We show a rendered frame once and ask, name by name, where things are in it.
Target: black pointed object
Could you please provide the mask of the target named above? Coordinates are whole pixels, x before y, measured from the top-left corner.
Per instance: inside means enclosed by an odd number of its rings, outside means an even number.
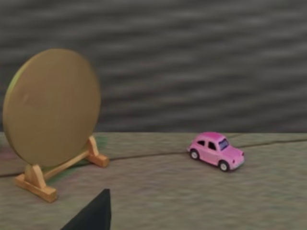
[[[111,195],[104,189],[61,230],[110,230]]]

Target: car's rear wheel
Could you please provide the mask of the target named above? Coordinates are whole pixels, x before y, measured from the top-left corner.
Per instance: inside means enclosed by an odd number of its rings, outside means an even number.
[[[229,164],[226,161],[220,161],[219,162],[219,169],[223,172],[229,171],[230,167]]]
[[[199,160],[200,155],[199,155],[199,153],[198,153],[197,150],[192,149],[192,150],[190,151],[190,157],[191,157],[193,160]]]

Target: round board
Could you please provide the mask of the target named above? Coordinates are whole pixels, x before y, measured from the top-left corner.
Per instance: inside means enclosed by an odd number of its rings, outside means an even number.
[[[80,54],[50,49],[15,74],[3,105],[3,129],[28,164],[60,165],[80,153],[100,111],[96,73]]]

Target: gray wall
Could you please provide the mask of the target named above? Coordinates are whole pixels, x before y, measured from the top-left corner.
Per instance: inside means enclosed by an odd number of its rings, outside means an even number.
[[[3,0],[1,99],[28,58],[64,47],[98,70],[97,130],[306,132],[305,2]]]

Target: car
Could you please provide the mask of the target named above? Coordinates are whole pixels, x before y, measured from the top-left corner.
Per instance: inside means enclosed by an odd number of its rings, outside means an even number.
[[[231,146],[224,135],[216,132],[200,133],[187,150],[192,159],[215,165],[223,172],[234,170],[245,161],[244,152]]]

